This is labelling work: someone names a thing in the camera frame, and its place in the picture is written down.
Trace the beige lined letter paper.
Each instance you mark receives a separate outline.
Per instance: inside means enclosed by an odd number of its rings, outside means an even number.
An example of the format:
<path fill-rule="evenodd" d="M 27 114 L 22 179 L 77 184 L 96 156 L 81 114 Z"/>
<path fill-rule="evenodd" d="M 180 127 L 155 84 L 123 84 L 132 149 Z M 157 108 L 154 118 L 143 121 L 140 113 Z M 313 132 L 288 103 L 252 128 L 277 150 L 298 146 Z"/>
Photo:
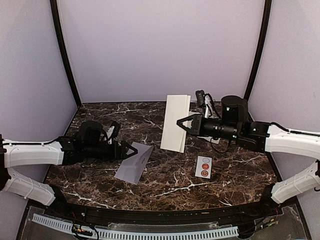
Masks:
<path fill-rule="evenodd" d="M 177 120 L 189 116 L 190 102 L 190 95 L 167 96 L 160 143 L 161 149 L 184 153 L 186 131 L 177 125 Z"/>

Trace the grey envelope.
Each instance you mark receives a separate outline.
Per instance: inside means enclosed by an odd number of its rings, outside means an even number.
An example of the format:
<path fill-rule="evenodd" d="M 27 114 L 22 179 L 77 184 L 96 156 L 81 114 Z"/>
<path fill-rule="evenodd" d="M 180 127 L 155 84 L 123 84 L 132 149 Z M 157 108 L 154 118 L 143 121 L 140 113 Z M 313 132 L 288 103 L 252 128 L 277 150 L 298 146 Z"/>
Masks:
<path fill-rule="evenodd" d="M 118 180 L 137 185 L 154 147 L 138 142 L 133 142 L 132 146 L 137 149 L 137 154 L 123 160 L 114 177 Z"/>

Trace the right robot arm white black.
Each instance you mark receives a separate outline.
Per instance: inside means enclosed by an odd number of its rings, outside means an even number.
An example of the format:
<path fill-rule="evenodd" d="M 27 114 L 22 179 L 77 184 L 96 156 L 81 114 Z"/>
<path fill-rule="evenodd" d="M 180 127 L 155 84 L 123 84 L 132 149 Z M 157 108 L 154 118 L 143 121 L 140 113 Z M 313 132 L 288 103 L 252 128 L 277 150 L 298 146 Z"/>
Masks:
<path fill-rule="evenodd" d="M 313 189 L 320 190 L 320 134 L 289 129 L 276 122 L 251 121 L 248 101 L 236 95 L 221 99 L 222 112 L 216 118 L 193 114 L 176 124 L 197 137 L 212 137 L 235 142 L 238 146 L 258 153 L 288 153 L 314 158 L 311 166 L 294 176 L 272 183 L 263 190 L 255 213 L 266 217 L 286 200 Z"/>

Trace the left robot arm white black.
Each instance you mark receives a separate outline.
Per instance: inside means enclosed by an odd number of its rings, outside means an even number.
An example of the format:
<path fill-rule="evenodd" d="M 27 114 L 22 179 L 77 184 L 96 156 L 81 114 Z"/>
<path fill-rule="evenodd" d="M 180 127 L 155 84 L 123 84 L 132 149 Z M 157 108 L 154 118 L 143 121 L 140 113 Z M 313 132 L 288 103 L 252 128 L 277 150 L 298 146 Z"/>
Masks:
<path fill-rule="evenodd" d="M 86 159 L 102 161 L 125 160 L 138 153 L 126 141 L 117 141 L 121 125 L 112 122 L 108 130 L 96 121 L 83 122 L 72 136 L 59 136 L 47 142 L 18 142 L 0 140 L 0 189 L 25 199 L 34 200 L 60 218 L 67 218 L 70 206 L 61 190 L 44 184 L 14 170 L 17 166 L 70 166 Z"/>

